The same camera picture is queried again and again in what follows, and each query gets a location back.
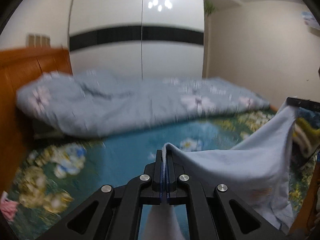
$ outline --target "black stripe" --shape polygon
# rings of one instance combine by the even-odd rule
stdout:
[[[141,41],[141,25],[105,28],[70,36],[70,51],[120,41]]]
[[[121,26],[70,36],[70,51],[120,41],[177,41],[204,44],[203,32],[159,26]]]
[[[203,32],[158,26],[142,27],[143,41],[177,41],[203,45]]]

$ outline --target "pink garment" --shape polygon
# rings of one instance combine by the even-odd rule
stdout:
[[[0,210],[4,215],[5,219],[7,219],[8,221],[13,221],[14,216],[18,211],[17,205],[19,205],[18,202],[11,201],[6,198],[0,202]]]

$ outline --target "wooden headboard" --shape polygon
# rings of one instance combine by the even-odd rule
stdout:
[[[43,72],[72,74],[67,49],[23,48],[0,51],[0,195],[7,190],[33,146],[31,120],[15,106],[18,88]]]

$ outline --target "teal bed sheet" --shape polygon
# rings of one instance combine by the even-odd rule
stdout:
[[[202,118],[99,140],[73,141],[71,146],[78,149],[75,156],[64,152],[70,145],[61,142],[42,147],[31,152],[17,171],[8,198],[20,204],[9,224],[20,240],[36,239],[102,185],[118,187],[142,174],[145,165],[155,161],[156,151],[165,143],[190,152],[230,149],[270,120],[273,114],[264,110]],[[53,160],[53,152],[57,150],[62,152],[60,158],[65,158],[64,161],[75,162],[73,169],[58,167]],[[293,166],[290,169],[289,195],[295,215],[307,194],[315,163],[316,159],[312,158],[303,169]],[[139,239],[149,209],[149,206],[143,207]],[[188,240],[186,209],[177,206],[175,211]]]

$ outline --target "white wardrobe door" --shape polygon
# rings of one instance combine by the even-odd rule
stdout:
[[[70,53],[72,71],[109,69],[118,77],[141,78],[141,41],[102,44]]]
[[[143,78],[201,78],[203,0],[143,0]]]
[[[143,0],[143,25],[204,31],[203,0]]]
[[[103,68],[141,78],[141,18],[142,0],[74,0],[69,28],[73,73]]]
[[[121,25],[141,25],[142,0],[73,0],[70,35]]]

